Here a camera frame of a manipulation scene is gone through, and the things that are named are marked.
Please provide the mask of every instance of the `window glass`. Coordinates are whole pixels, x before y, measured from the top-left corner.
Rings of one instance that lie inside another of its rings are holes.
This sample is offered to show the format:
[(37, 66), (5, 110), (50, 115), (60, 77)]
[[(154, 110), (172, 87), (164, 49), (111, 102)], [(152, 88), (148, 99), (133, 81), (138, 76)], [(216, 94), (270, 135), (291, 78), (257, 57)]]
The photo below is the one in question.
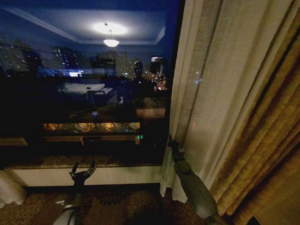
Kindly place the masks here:
[(166, 137), (178, 7), (178, 0), (2, 4), (2, 134)]

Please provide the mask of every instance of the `patterned carpet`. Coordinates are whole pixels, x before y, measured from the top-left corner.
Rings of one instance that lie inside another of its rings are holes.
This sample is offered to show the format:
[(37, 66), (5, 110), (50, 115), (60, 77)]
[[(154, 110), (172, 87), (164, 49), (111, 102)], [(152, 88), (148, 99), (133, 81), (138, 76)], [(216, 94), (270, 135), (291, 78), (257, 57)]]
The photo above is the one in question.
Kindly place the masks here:
[[(0, 225), (52, 225), (62, 211), (56, 201), (66, 191), (34, 191), (26, 202), (0, 209)], [(203, 225), (188, 204), (173, 201), (168, 189), (162, 198), (158, 186), (88, 187), (80, 218), (82, 225)]]

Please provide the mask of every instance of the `building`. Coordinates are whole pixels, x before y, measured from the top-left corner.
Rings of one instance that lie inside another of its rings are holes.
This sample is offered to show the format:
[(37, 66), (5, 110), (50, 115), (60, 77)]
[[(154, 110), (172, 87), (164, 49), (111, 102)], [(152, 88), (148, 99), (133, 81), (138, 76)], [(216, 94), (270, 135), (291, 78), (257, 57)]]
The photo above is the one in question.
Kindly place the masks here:
[(127, 68), (127, 53), (119, 52), (116, 54), (116, 72), (119, 76), (124, 76), (126, 73), (128, 74)]
[(53, 47), (54, 57), (58, 59), (58, 68), (78, 69), (76, 52), (67, 47)]

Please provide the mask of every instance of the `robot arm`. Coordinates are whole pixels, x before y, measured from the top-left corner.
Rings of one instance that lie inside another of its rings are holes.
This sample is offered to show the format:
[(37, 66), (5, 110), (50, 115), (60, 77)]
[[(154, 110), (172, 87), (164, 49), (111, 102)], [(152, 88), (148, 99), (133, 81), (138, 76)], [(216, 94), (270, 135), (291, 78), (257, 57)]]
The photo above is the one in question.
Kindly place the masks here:
[(215, 199), (202, 180), (192, 171), (190, 164), (179, 154), (178, 145), (175, 141), (168, 143), (168, 146), (172, 148), (174, 169), (187, 200), (206, 225), (226, 225), (227, 223), (218, 214)]

